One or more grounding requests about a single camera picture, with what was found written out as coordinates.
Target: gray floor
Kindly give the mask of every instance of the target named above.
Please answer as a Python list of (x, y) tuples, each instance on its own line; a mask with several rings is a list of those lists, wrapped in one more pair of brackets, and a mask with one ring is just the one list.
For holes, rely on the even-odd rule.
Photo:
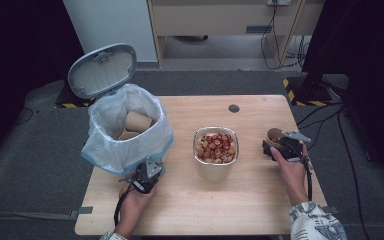
[[(260, 40), (258, 36), (210, 37), (202, 42), (170, 38), (161, 68), (139, 68), (135, 81), (156, 95), (286, 95), (281, 80), (301, 73), (296, 66), (268, 69), (262, 57)], [(269, 67), (275, 67), (268, 51), (266, 56)], [(346, 76), (326, 77), (338, 85), (347, 84)], [(217, 81), (225, 81), (229, 88), (211, 92), (199, 86), (200, 83)], [(14, 127), (1, 146), (1, 212), (68, 214), (81, 206), (92, 169), (79, 156), (79, 149), (87, 139), (87, 108), (54, 109), (53, 102), (62, 86), (62, 81), (57, 81), (32, 91), (27, 96), (26, 107), (33, 112), (23, 111), (19, 120), (29, 119), (30, 114), (32, 118), (26, 124)], [(291, 106), (297, 122), (314, 109), (316, 107)], [(324, 119), (337, 109), (338, 106), (327, 107), (300, 126)], [(371, 239), (384, 239), (384, 169), (366, 160), (364, 148), (349, 119), (341, 115), (341, 122), (356, 169), (359, 204), (367, 231)], [(302, 128), (301, 132), (314, 139), (319, 126)], [(310, 154), (328, 204), (339, 207), (340, 213), (335, 216), (344, 224), (349, 239), (364, 239), (351, 163), (336, 119), (323, 124)], [(66, 166), (64, 171), (61, 171), (61, 166)], [(0, 239), (97, 239), (76, 236), (74, 225), (74, 221), (0, 219)]]

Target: clear plastic bag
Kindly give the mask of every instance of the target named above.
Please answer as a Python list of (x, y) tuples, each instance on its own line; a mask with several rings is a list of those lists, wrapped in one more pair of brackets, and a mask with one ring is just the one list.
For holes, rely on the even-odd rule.
[[(153, 124), (138, 136), (114, 140), (124, 129), (129, 111), (134, 110), (150, 118)], [(89, 108), (89, 138), (81, 151), (83, 158), (112, 174), (125, 176), (146, 159), (165, 160), (173, 143), (174, 133), (160, 100), (145, 89), (126, 84), (114, 94), (98, 99)]]

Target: wooden table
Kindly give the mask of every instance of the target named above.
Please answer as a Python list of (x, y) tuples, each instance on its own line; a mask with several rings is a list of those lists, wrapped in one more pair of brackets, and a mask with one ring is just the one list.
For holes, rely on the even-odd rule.
[[(164, 96), (174, 143), (158, 194), (142, 216), (135, 235), (275, 235), (289, 234), (290, 204), (276, 162), (263, 154), (262, 140), (270, 128), (296, 130), (284, 96)], [(232, 113), (228, 107), (239, 106)], [(232, 129), (239, 140), (239, 157), (221, 183), (203, 180), (195, 171), (192, 141), (206, 126)], [(326, 200), (313, 173), (313, 200)], [(119, 177), (94, 168), (75, 231), (101, 235), (113, 230), (113, 214), (122, 183)]]

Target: human hand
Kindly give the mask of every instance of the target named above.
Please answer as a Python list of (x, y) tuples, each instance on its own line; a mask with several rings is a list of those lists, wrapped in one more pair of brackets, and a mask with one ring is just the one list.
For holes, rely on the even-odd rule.
[[(119, 197), (127, 190), (128, 186), (129, 184), (124, 184), (120, 190)], [(156, 194), (157, 185), (148, 194), (142, 194), (136, 190), (127, 194), (120, 208), (119, 224), (115, 227), (114, 232), (130, 239), (142, 213)]]
[[(283, 181), (286, 183), (286, 192), (292, 206), (302, 202), (308, 202), (307, 193), (305, 191), (305, 168), (301, 162), (288, 162), (282, 157), (282, 154), (271, 147), (270, 151), (276, 159)], [(307, 147), (303, 145), (302, 154), (308, 156)]]

